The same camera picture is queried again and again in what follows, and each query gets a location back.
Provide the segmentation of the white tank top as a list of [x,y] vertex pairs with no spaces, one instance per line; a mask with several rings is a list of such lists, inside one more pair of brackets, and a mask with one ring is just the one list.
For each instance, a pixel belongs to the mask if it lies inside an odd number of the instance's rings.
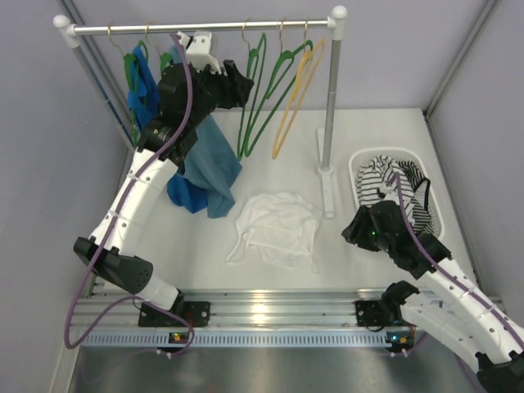
[[317,274],[314,240],[321,218],[321,210],[296,193],[253,196],[235,220],[237,241],[226,262],[237,264],[246,258],[249,250],[257,250],[267,264],[292,269],[307,263],[312,273]]

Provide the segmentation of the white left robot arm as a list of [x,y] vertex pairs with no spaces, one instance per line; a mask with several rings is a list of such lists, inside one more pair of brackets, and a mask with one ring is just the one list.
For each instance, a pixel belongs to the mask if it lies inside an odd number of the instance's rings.
[[137,256],[138,240],[162,192],[188,206],[192,189],[201,189],[212,219],[232,209],[231,187],[242,167],[211,114],[243,107],[253,85],[232,60],[218,73],[209,66],[168,66],[157,85],[159,113],[143,128],[121,189],[89,237],[75,241],[75,254],[96,275],[156,305],[168,325],[184,318],[181,292]]

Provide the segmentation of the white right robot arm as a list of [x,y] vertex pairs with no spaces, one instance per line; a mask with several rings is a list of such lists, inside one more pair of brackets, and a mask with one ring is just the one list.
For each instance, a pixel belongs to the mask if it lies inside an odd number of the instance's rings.
[[380,299],[391,324],[415,325],[453,351],[487,392],[523,390],[523,328],[468,278],[430,233],[416,234],[401,206],[361,206],[342,236],[367,251],[383,251],[413,283],[391,284]]

